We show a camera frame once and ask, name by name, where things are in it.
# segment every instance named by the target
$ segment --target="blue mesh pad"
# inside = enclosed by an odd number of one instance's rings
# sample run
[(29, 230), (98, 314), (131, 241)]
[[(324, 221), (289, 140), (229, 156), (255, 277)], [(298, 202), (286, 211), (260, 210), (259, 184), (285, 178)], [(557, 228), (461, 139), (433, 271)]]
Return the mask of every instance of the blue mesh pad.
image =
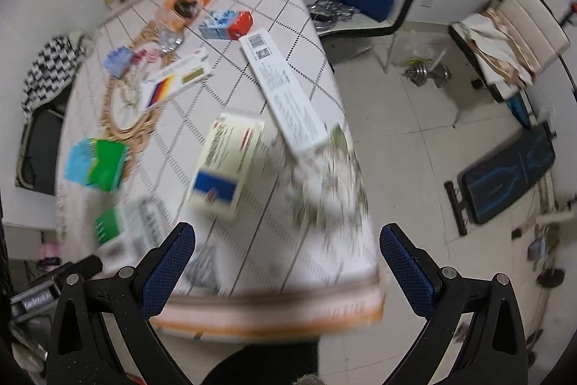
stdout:
[(194, 244), (194, 229), (187, 224), (142, 285), (140, 312), (147, 320), (158, 315), (164, 308), (194, 252)]
[(419, 317), (430, 319), (435, 312), (433, 284), (389, 226), (382, 228), (379, 246), (413, 312)]

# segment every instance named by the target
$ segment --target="beige cloth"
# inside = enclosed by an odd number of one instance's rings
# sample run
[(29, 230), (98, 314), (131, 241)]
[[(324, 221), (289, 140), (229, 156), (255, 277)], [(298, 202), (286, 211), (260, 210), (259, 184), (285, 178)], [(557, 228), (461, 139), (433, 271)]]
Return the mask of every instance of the beige cloth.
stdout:
[(488, 8), (481, 14), (473, 14), (463, 20), (468, 44), (484, 60), (493, 74), (486, 77), (488, 83), (503, 80), (509, 85), (524, 89), (533, 84), (535, 72), (520, 46), (511, 37), (501, 20), (500, 12)]

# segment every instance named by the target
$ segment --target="black cable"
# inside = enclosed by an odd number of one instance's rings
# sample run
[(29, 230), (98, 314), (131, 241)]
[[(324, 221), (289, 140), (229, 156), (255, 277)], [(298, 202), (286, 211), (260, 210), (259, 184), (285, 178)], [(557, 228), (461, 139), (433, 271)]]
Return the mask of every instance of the black cable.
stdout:
[(567, 67), (565, 60), (560, 54), (559, 54), (559, 60), (561, 61), (563, 69), (565, 69), (565, 72), (567, 73), (567, 77), (569, 77), (571, 87), (573, 87), (573, 97), (575, 98), (575, 101), (577, 101), (577, 85), (575, 84), (575, 79), (573, 79), (573, 76), (571, 75), (571, 72), (569, 71), (569, 68)]

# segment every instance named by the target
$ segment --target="screw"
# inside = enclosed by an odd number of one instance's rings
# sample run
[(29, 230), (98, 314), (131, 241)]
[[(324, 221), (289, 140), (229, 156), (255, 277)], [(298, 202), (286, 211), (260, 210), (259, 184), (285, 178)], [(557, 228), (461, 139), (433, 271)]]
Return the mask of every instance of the screw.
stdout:
[(132, 266), (125, 266), (123, 268), (120, 268), (118, 275), (123, 279), (128, 279), (129, 277), (132, 276), (132, 273), (134, 271), (135, 271), (135, 269)]
[(446, 266), (441, 270), (441, 273), (443, 276), (445, 276), (447, 279), (454, 279), (457, 277), (457, 272), (455, 271), (454, 268), (451, 268), (450, 266)]
[(74, 286), (78, 282), (78, 280), (79, 276), (76, 273), (74, 273), (66, 278), (66, 284), (68, 284), (69, 286)]
[(499, 273), (497, 274), (497, 282), (503, 286), (507, 286), (507, 284), (509, 284), (509, 278), (503, 273)]

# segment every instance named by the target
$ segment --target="table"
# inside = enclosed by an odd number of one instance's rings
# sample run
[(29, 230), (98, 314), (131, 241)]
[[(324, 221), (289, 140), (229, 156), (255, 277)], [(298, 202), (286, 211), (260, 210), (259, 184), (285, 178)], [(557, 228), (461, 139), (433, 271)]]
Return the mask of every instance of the table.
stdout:
[[(194, 226), (197, 244), (215, 247), (219, 295), (186, 296), (177, 286), (156, 327), (180, 335), (240, 340), (304, 335), (380, 320), (377, 242), (358, 161), (331, 66), (302, 0), (212, 0), (210, 9), (252, 12), (253, 30), (267, 28), (321, 120), (332, 130), (334, 165), (355, 184), (356, 218), (321, 229), (295, 203), (294, 167), (269, 106), (238, 41), (204, 40), (197, 19), (177, 50), (183, 57), (200, 46), (214, 76), (194, 84), (152, 112), (126, 105), (120, 80), (102, 66), (122, 45), (155, 44), (155, 11), (163, 0), (131, 0), (94, 36), (94, 54), (77, 73), (63, 125), (57, 168), (58, 230), (64, 257), (78, 260), (95, 248), (94, 219), (118, 201), (149, 196), (167, 223)], [(175, 60), (165, 56), (161, 67)], [(185, 196), (211, 123), (224, 108), (261, 115), (266, 122), (239, 214), (232, 223), (192, 210)], [(130, 147), (126, 175), (112, 194), (63, 178), (71, 147), (85, 137), (122, 140)]]

